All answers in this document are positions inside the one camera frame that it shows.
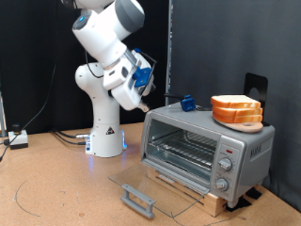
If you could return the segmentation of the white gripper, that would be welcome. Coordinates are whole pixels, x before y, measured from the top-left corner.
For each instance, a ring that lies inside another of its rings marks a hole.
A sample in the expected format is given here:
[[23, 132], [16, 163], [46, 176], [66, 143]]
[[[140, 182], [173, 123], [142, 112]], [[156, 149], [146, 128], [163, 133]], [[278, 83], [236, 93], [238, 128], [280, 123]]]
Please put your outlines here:
[[138, 48], [127, 49], [115, 62], [104, 68], [103, 86], [111, 91], [115, 100], [125, 109], [150, 107], [142, 101], [143, 96], [155, 90], [154, 67], [156, 61]]

